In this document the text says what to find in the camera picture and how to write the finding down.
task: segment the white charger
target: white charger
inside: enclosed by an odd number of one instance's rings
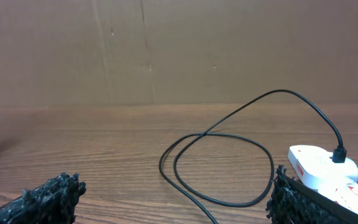
[[[288,160],[312,190],[358,214],[358,168],[350,158],[334,163],[333,153],[317,146],[291,146]]]

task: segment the cardboard wall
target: cardboard wall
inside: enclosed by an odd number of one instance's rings
[[[358,101],[358,1],[0,0],[0,106]],[[290,96],[265,101],[295,101]]]

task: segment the tabletop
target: tabletop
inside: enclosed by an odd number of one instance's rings
[[[341,132],[348,157],[358,165],[358,103],[318,105]],[[76,223],[210,223],[158,171],[166,148],[199,133],[240,107],[237,104],[0,108],[0,206],[61,172],[80,173],[87,192],[76,207]],[[297,144],[332,151],[331,128],[308,105],[257,103],[213,131],[251,138],[272,154],[275,167]],[[175,148],[164,164],[173,174]],[[207,136],[178,161],[183,180],[202,194],[227,202],[248,202],[267,185],[270,163],[257,146]],[[265,211],[270,193],[247,208],[199,201],[219,223],[271,223]]]

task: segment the red label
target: red label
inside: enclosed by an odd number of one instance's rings
[[[303,169],[302,167],[299,165],[299,163],[296,163],[296,168],[298,168],[299,172],[301,172],[302,176],[303,176]]]

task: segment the black textured object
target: black textured object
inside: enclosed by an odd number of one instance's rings
[[[85,182],[78,181],[77,173],[62,173],[2,206],[0,224],[74,223],[75,206],[85,191]]]
[[[358,214],[288,178],[279,166],[272,198],[267,202],[267,218],[273,224],[358,224]]]

